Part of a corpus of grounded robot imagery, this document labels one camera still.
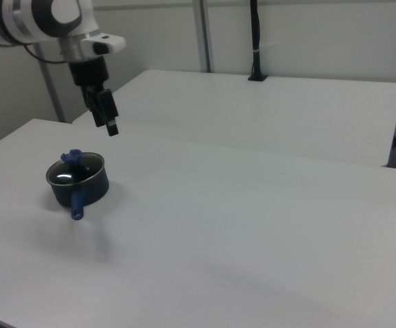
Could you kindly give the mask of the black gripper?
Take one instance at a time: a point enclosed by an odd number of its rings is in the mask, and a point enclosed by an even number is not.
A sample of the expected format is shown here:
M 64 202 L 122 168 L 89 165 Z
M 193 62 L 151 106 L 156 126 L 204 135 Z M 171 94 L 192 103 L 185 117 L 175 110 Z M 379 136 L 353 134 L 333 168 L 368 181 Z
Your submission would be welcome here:
M 104 88 L 104 82 L 109 79 L 104 57 L 69 63 L 69 68 L 75 85 L 81 88 L 85 105 L 96 126 L 106 126 L 110 137 L 118 135 L 115 121 L 117 107 L 112 91 Z

